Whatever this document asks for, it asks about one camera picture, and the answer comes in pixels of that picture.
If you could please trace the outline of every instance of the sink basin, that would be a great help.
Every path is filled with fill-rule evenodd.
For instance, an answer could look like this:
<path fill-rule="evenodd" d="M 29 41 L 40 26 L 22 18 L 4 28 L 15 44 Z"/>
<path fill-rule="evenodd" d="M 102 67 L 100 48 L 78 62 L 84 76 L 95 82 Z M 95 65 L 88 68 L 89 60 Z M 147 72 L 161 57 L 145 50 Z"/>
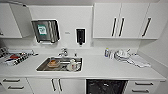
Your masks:
<path fill-rule="evenodd" d="M 68 64 L 70 64 L 70 60 L 74 59 L 75 62 L 77 63 L 77 65 L 79 66 L 77 70 L 73 71 L 73 72 L 78 72 L 81 71 L 81 67 L 82 67 L 82 58 L 70 58 L 70 57 L 63 57 L 63 58 L 47 58 L 36 70 L 37 71 L 69 71 L 67 70 L 67 66 Z M 49 67 L 48 63 L 51 60 L 55 60 L 56 62 L 59 62 L 60 65 L 59 67 L 53 68 L 53 67 Z"/>

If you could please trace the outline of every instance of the lower cabinet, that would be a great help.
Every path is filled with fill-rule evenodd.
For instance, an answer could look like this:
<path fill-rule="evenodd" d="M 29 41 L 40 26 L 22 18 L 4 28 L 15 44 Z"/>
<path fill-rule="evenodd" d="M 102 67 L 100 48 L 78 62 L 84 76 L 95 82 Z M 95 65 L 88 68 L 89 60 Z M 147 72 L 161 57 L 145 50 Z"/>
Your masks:
<path fill-rule="evenodd" d="M 155 94 L 159 81 L 128 81 L 124 94 Z"/>
<path fill-rule="evenodd" d="M 27 78 L 34 94 L 86 94 L 86 80 Z"/>
<path fill-rule="evenodd" d="M 59 94 L 58 79 L 27 78 L 34 94 Z"/>
<path fill-rule="evenodd" d="M 0 78 L 0 94 L 33 94 L 26 78 Z"/>
<path fill-rule="evenodd" d="M 86 80 L 60 79 L 60 94 L 86 94 Z"/>

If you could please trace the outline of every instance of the faucet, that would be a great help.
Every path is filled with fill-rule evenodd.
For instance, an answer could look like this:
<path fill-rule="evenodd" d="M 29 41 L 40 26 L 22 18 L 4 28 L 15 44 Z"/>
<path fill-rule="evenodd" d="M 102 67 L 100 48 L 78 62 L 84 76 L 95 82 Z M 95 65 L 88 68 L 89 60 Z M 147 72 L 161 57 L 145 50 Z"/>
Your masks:
<path fill-rule="evenodd" d="M 67 48 L 62 48 L 61 50 L 62 50 L 62 53 L 58 54 L 58 56 L 62 56 L 62 57 L 68 56 Z"/>

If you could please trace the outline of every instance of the cabinet handle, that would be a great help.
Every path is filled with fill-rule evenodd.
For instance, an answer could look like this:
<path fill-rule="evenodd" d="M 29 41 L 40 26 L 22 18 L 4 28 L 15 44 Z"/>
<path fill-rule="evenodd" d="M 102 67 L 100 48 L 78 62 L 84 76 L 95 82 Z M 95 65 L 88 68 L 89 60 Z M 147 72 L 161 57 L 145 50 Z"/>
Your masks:
<path fill-rule="evenodd" d="M 18 79 L 18 80 L 7 80 L 7 79 L 4 79 L 3 80 L 3 82 L 19 82 L 20 81 L 20 79 Z"/>
<path fill-rule="evenodd" d="M 119 36 L 121 36 L 123 25 L 124 25 L 124 18 L 122 18 L 122 23 L 121 23 L 121 28 L 120 28 L 120 34 L 119 34 Z"/>
<path fill-rule="evenodd" d="M 56 88 L 55 88 L 55 85 L 54 85 L 54 79 L 51 80 L 51 83 L 52 83 L 53 89 L 54 89 L 54 91 L 55 91 Z"/>
<path fill-rule="evenodd" d="M 114 35 L 115 24 L 116 24 L 116 18 L 114 18 L 114 24 L 113 24 L 113 32 L 112 32 L 112 36 Z"/>
<path fill-rule="evenodd" d="M 147 24 L 146 24 L 146 27 L 145 27 L 144 33 L 142 34 L 142 37 L 143 37 L 143 36 L 145 36 L 145 34 L 146 34 L 147 29 L 148 29 L 148 26 L 149 26 L 150 21 L 151 21 L 151 18 L 148 18 L 148 22 L 147 22 Z"/>
<path fill-rule="evenodd" d="M 132 90 L 132 92 L 149 93 L 149 90 Z"/>
<path fill-rule="evenodd" d="M 137 83 L 137 82 L 135 82 L 135 85 L 153 85 L 153 83 Z"/>
<path fill-rule="evenodd" d="M 24 88 L 24 86 L 22 86 L 22 87 L 12 87 L 12 86 L 9 86 L 8 87 L 8 89 L 23 89 Z"/>
<path fill-rule="evenodd" d="M 61 81 L 60 81 L 60 79 L 58 79 L 58 83 L 59 83 L 60 90 L 62 91 L 62 87 L 61 87 Z"/>

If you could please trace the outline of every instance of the dish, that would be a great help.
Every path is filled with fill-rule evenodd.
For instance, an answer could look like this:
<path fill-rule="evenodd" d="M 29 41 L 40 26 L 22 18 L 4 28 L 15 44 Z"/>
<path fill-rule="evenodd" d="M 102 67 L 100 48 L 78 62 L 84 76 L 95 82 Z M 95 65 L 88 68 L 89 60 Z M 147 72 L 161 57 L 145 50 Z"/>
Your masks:
<path fill-rule="evenodd" d="M 59 62 L 56 62 L 55 60 L 51 60 L 51 62 L 49 62 L 49 63 L 47 64 L 47 66 L 50 67 L 50 68 L 57 68 L 57 67 L 60 66 L 60 63 L 59 63 Z"/>

